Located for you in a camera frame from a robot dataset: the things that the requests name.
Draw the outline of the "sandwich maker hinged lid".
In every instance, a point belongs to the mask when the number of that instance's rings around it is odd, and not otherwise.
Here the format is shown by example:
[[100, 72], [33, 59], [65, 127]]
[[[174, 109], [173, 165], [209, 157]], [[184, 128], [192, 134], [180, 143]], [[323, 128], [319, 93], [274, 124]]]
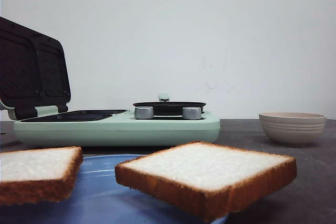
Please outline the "sandwich maker hinged lid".
[[1, 108], [9, 118], [35, 118], [38, 108], [66, 112], [70, 99], [61, 43], [1, 18]]

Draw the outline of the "blue plate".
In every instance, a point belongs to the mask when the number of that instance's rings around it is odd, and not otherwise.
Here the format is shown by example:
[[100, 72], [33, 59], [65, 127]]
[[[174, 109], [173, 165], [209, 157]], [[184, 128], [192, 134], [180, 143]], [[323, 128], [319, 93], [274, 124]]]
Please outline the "blue plate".
[[71, 197], [1, 207], [1, 223], [202, 223], [165, 202], [117, 184], [116, 164], [135, 155], [86, 157]]

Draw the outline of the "beige ribbed bowl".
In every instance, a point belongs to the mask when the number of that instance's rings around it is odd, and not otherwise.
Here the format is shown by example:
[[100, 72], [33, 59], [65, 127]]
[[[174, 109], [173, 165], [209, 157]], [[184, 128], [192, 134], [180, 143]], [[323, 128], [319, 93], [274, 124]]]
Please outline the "beige ribbed bowl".
[[264, 133], [274, 142], [288, 146], [306, 146], [323, 133], [327, 117], [297, 112], [264, 112], [259, 114]]

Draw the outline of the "mint green sandwich maker base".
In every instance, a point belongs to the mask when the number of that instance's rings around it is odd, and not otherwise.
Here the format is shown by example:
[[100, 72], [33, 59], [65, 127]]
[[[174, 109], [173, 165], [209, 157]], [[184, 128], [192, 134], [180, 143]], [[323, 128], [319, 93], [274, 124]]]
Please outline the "mint green sandwich maker base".
[[199, 120], [181, 116], [134, 118], [131, 110], [73, 111], [14, 122], [16, 139], [32, 146], [175, 146], [214, 142], [220, 120], [206, 111]]

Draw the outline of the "black round frying pan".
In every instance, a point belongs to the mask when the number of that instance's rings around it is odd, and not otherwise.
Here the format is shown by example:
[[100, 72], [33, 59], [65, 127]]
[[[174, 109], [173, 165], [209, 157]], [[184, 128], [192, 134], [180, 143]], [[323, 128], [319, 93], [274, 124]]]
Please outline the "black round frying pan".
[[170, 97], [167, 93], [159, 93], [158, 101], [150, 102], [136, 102], [133, 103], [134, 107], [151, 106], [153, 108], [154, 115], [159, 116], [175, 116], [182, 115], [182, 110], [185, 107], [197, 107], [201, 109], [201, 113], [204, 112], [205, 102], [195, 101], [170, 101]]

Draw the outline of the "silver control knob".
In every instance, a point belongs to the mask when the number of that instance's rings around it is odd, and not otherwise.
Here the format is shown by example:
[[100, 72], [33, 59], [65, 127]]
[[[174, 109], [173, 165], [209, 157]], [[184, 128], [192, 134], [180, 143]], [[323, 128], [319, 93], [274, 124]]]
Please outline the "silver control knob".
[[138, 106], [134, 109], [134, 118], [138, 120], [152, 119], [154, 108], [152, 106]]
[[202, 109], [200, 107], [183, 107], [182, 118], [184, 120], [200, 120], [202, 118]]

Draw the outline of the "right silver control knob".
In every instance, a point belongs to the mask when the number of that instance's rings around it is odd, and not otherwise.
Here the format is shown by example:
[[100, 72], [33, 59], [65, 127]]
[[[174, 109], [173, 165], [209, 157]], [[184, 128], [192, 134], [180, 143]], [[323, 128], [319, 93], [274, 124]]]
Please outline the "right silver control knob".
[[184, 120], [200, 120], [202, 118], [202, 109], [200, 107], [183, 107], [182, 118]]

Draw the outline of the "left silver control knob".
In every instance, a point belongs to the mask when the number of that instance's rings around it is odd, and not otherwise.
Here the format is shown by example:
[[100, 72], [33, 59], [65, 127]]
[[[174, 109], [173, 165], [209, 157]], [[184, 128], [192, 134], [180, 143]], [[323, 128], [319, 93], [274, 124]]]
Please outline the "left silver control knob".
[[152, 119], [154, 108], [152, 106], [138, 106], [134, 109], [134, 118], [138, 120]]

